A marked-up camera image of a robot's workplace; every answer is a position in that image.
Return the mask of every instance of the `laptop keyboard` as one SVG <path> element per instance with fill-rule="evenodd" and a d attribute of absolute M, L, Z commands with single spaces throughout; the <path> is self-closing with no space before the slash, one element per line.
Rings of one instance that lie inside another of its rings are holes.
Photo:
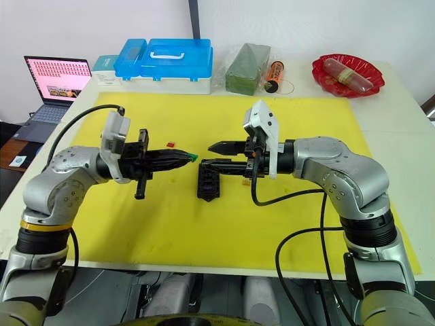
<path fill-rule="evenodd" d="M 44 105 L 40 110 L 32 115 L 32 120 L 58 124 L 66 112 L 66 109 L 59 109 L 58 107 Z"/>

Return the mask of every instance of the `green block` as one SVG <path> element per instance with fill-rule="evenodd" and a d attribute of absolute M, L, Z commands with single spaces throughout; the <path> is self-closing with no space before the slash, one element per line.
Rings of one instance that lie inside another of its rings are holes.
<path fill-rule="evenodd" d="M 245 43 L 225 74 L 225 88 L 229 92 L 254 95 L 267 66 L 270 46 Z"/>

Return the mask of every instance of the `white table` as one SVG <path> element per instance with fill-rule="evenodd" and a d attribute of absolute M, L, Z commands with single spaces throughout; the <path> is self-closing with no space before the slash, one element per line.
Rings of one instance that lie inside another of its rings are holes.
<path fill-rule="evenodd" d="M 311 75 L 311 62 L 284 60 L 284 64 L 286 67 L 284 79 L 291 81 L 295 86 L 294 92 L 286 96 L 292 98 L 333 97 L 315 83 Z M 435 128 L 399 82 L 391 66 L 386 62 L 379 62 L 376 66 L 383 73 L 385 86 L 377 95 L 353 99 L 350 103 L 373 158 L 378 160 L 388 172 L 391 200 L 422 267 L 423 272 L 416 276 L 416 280 L 435 280 Z M 59 131 L 72 117 L 92 107 L 99 92 L 104 91 L 122 92 L 123 89 L 121 86 L 100 87 L 94 81 L 90 81 L 4 204 L 0 211 L 1 259 L 7 259 L 9 249 L 16 243 L 20 216 L 24 209 L 22 193 L 25 185 L 41 172 L 50 146 Z M 219 90 L 213 94 L 227 93 Z M 77 124 L 71 128 L 60 142 L 58 150 L 69 146 L 79 126 L 80 124 Z M 97 261 L 81 261 L 80 265 L 96 268 L 276 276 L 274 271 L 234 268 L 132 266 Z M 286 272 L 284 275 L 299 278 L 326 278 L 326 274 L 323 273 Z M 345 278 L 342 274 L 334 275 L 334 277 Z"/>

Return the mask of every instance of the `robotic arm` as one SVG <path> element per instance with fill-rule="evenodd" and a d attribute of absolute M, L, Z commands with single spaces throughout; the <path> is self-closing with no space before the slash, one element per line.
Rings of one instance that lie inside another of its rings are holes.
<path fill-rule="evenodd" d="M 70 281 L 69 269 L 62 267 L 67 239 L 90 186 L 136 180 L 135 197 L 143 199 L 153 172 L 195 161 L 194 154 L 178 149 L 147 150 L 146 129 L 139 131 L 137 142 L 125 143 L 130 120 L 122 114 L 110 112 L 100 149 L 64 149 L 26 186 L 18 241 L 0 285 L 2 325 L 42 325 L 62 309 Z"/>
<path fill-rule="evenodd" d="M 278 143 L 278 123 L 266 103 L 257 102 L 245 116 L 246 141 L 222 141 L 209 150 L 244 153 L 247 162 L 204 160 L 222 174 L 256 178 L 275 173 L 318 184 L 329 196 L 345 230 L 344 254 L 349 290 L 362 302 L 365 325 L 435 325 L 415 297 L 415 283 L 386 194 L 389 180 L 376 161 L 357 155 L 337 139 L 317 137 Z"/>

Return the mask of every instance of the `laptop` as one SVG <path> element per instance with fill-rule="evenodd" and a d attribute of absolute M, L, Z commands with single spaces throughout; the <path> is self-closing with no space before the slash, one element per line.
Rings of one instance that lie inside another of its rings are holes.
<path fill-rule="evenodd" d="M 43 105 L 16 132 L 13 139 L 45 143 L 90 79 L 84 59 L 25 56 Z"/>

